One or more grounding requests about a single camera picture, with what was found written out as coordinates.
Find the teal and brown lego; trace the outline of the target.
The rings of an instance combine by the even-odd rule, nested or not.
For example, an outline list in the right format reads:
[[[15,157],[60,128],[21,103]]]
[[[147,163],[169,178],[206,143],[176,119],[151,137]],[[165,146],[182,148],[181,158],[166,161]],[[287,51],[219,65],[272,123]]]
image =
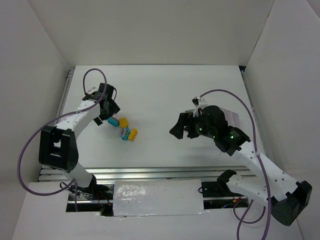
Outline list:
[[[115,118],[115,117],[110,117],[110,118],[108,118],[107,119],[107,122],[110,124],[110,125],[112,125],[112,126],[114,126],[114,127],[119,127],[120,126],[120,121],[117,119],[117,118]]]

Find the yellow round lego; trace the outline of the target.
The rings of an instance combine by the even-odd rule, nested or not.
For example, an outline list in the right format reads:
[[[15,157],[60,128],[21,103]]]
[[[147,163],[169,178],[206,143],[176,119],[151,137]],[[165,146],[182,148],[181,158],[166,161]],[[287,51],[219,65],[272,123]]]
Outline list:
[[[127,128],[129,126],[128,120],[126,117],[122,117],[119,120],[119,126],[123,129],[123,128]]]

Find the teal oval printed lego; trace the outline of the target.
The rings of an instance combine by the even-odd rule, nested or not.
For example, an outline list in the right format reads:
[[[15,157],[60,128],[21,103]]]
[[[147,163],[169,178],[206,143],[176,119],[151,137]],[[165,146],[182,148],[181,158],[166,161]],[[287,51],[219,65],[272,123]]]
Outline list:
[[[131,134],[131,130],[128,127],[122,128],[121,139],[124,141],[127,141],[129,139],[130,134]]]

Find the yellow rectangular lego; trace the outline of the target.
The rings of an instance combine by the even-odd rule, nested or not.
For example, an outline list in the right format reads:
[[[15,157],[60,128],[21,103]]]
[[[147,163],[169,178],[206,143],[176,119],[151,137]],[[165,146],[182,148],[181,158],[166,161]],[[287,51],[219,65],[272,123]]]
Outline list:
[[[135,140],[137,134],[138,134],[138,130],[137,130],[136,128],[133,128],[133,129],[131,130],[129,136],[128,136],[128,140],[131,141],[131,142],[133,142],[133,141]]]

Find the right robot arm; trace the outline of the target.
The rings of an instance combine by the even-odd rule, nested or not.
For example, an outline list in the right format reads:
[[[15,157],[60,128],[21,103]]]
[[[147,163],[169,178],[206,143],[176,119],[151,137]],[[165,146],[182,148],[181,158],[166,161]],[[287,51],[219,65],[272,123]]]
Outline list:
[[[219,178],[220,189],[249,197],[265,207],[282,225],[290,226],[309,204],[312,186],[286,174],[263,153],[238,127],[228,124],[224,112],[215,105],[180,113],[177,123],[169,131],[177,139],[184,132],[190,139],[210,138],[217,148],[240,161],[264,183],[250,181],[234,170],[225,171]]]

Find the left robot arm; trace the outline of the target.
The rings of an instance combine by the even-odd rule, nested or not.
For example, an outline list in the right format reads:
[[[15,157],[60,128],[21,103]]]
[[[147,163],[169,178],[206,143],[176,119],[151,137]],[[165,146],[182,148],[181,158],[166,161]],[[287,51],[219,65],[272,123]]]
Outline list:
[[[80,164],[77,138],[89,123],[100,126],[120,111],[113,99],[116,93],[115,87],[101,83],[97,91],[82,99],[76,114],[54,126],[45,126],[40,132],[39,163],[60,170],[67,179],[75,180],[75,188],[88,199],[109,189],[97,184],[96,177]]]

